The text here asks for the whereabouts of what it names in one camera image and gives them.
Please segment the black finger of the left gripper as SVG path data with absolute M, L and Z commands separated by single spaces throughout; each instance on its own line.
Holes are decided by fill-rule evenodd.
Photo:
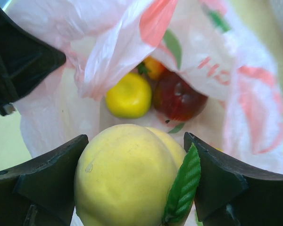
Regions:
M 0 0 L 0 115 L 14 112 L 13 103 L 29 95 L 66 62 L 60 50 L 16 25 Z

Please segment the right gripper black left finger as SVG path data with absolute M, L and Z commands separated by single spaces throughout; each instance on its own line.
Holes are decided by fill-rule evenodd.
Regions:
M 68 226 L 74 176 L 88 144 L 79 135 L 58 148 L 0 171 L 0 226 Z

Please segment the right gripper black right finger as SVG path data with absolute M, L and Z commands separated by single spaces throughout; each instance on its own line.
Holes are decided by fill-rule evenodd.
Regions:
M 186 132 L 195 144 L 201 178 L 194 203 L 205 226 L 283 226 L 283 174 L 263 170 L 216 150 Z

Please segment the pink plastic bag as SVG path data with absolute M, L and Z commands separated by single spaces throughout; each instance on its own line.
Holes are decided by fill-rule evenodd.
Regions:
M 21 28 L 61 50 L 66 64 L 16 102 L 33 158 L 77 135 L 156 128 L 183 147 L 190 132 L 249 165 L 283 174 L 283 96 L 267 48 L 226 0 L 19 0 Z M 151 56 L 209 100 L 198 117 L 172 121 L 149 109 L 112 116 L 106 93 Z

